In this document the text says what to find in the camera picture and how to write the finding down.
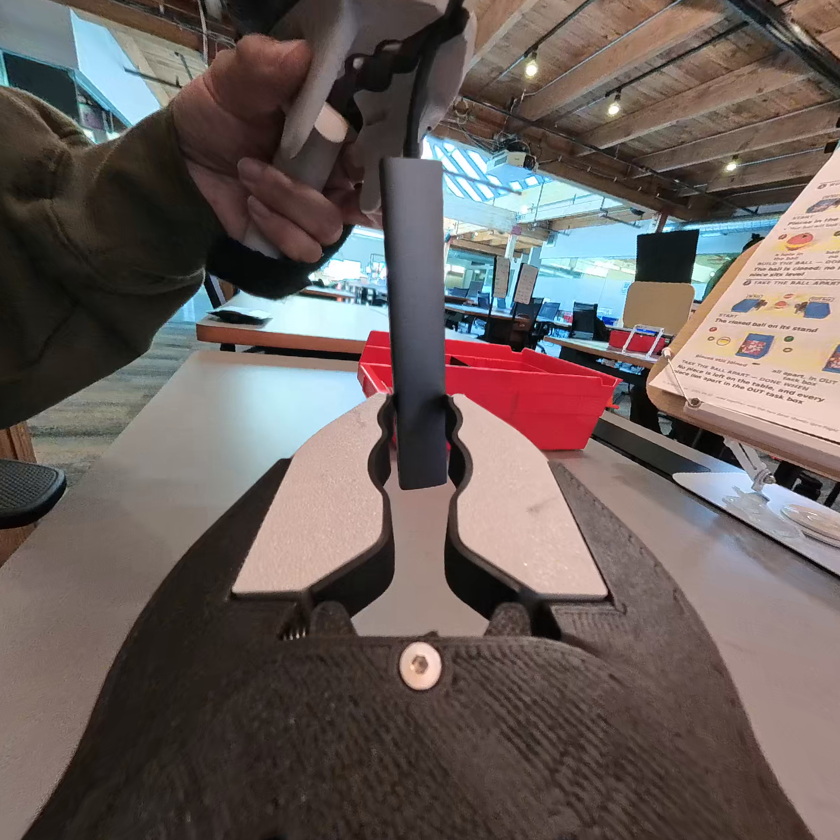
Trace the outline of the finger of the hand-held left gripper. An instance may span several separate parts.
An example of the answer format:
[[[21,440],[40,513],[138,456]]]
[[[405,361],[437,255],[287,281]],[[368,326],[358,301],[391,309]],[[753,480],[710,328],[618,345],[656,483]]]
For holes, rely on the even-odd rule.
[[[381,162],[419,159],[425,135],[437,127],[466,76],[477,21],[466,2],[447,2],[442,19],[404,41],[383,41],[358,56],[354,115],[359,133],[354,164],[364,172],[360,210],[382,206]]]
[[[352,54],[369,55],[383,41],[404,41],[442,19],[443,1],[299,2],[273,30],[279,40],[304,40],[308,74],[288,107],[280,139],[285,160],[301,151]]]

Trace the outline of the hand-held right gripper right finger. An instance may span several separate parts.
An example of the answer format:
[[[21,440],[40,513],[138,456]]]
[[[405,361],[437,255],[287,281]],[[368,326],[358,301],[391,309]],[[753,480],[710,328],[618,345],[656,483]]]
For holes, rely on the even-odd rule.
[[[449,588],[470,607],[605,602],[607,584],[543,452],[466,395],[449,406]]]

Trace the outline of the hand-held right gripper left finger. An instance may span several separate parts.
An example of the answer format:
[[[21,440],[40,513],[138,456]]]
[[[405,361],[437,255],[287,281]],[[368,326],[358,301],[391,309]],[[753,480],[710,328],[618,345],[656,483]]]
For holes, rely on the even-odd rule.
[[[360,613],[394,575],[392,399],[368,398],[312,435],[287,471],[233,583],[238,599],[336,602]]]

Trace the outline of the red plastic bin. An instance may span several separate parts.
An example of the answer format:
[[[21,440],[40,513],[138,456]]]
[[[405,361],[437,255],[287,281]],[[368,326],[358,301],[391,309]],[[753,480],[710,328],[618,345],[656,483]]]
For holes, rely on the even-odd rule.
[[[446,339],[446,391],[464,394],[543,451],[583,449],[618,379],[533,350]]]

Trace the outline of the black usb hub bar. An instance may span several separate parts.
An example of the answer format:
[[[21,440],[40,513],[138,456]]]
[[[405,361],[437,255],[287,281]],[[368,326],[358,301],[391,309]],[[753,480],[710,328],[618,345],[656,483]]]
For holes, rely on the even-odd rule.
[[[381,163],[397,475],[404,490],[446,483],[443,168]]]

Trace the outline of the person's left forearm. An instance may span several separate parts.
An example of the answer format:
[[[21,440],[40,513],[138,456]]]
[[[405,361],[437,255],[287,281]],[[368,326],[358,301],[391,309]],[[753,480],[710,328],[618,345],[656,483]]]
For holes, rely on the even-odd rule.
[[[25,91],[1,94],[1,425],[136,360],[202,285],[222,228],[171,108],[90,143]]]

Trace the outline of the person's left hand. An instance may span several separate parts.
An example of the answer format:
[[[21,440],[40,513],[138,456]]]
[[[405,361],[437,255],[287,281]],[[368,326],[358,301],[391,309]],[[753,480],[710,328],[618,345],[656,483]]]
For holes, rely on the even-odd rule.
[[[320,191],[273,165],[287,110],[305,81],[304,40],[247,35],[171,102],[186,167],[225,233],[257,232],[281,255],[309,264],[344,229],[378,227],[361,212],[357,174],[340,161]]]

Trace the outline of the wood-edged grey table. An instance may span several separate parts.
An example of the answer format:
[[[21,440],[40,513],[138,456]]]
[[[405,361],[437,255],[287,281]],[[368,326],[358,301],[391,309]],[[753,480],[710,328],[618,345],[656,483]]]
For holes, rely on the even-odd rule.
[[[388,308],[296,295],[269,301],[237,294],[226,308],[269,314],[262,325],[227,323],[207,315],[196,324],[200,342],[258,348],[290,356],[357,361],[371,332],[388,332]]]

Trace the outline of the wooden background desk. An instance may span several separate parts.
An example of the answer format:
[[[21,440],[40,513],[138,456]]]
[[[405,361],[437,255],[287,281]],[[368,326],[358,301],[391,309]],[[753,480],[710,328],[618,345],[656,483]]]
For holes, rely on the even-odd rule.
[[[556,344],[567,350],[589,355],[596,360],[609,360],[621,364],[630,364],[636,367],[643,367],[647,370],[651,370],[661,358],[658,354],[629,353],[613,348],[607,342],[588,339],[568,339],[550,335],[543,341]]]

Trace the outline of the small red bin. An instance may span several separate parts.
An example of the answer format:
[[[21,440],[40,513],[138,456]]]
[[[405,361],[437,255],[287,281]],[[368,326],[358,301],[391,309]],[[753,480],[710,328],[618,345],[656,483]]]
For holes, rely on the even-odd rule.
[[[608,344],[616,349],[622,349],[622,345],[627,338],[630,329],[627,328],[620,328],[620,329],[612,329],[610,331],[610,337],[608,339]],[[669,346],[671,341],[673,340],[674,336],[670,333],[666,333],[666,341],[667,345]]]

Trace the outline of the clear acrylic stand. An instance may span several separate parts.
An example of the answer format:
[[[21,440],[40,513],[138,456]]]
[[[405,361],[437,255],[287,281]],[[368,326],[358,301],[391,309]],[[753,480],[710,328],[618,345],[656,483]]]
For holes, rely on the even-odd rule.
[[[630,329],[622,351],[625,354],[639,354],[650,359],[659,356],[666,345],[664,329],[638,324]]]

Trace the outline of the tan rounded board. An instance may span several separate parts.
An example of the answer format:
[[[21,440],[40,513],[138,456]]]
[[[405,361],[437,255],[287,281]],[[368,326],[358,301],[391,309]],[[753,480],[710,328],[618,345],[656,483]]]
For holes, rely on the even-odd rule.
[[[676,336],[689,319],[694,299],[690,283],[636,280],[626,292],[622,324],[627,329],[640,325]]]

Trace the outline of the metal clipboard stand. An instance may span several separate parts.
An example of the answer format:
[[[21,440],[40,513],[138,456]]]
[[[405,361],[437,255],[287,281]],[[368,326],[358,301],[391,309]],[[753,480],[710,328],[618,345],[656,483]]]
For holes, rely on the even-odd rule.
[[[756,449],[724,442],[739,470],[676,472],[674,482],[837,578],[838,511],[778,485]]]

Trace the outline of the black upright panel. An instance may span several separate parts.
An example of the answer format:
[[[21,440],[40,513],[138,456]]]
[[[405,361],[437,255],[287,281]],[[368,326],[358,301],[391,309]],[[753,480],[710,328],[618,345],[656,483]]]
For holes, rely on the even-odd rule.
[[[698,239],[697,229],[637,236],[635,281],[690,283]]]

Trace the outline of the instruction sheet clipboard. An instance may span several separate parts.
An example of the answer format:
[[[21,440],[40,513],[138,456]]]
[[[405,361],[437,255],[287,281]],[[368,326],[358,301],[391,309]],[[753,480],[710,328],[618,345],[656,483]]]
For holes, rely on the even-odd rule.
[[[656,363],[664,413],[838,480],[839,151]]]

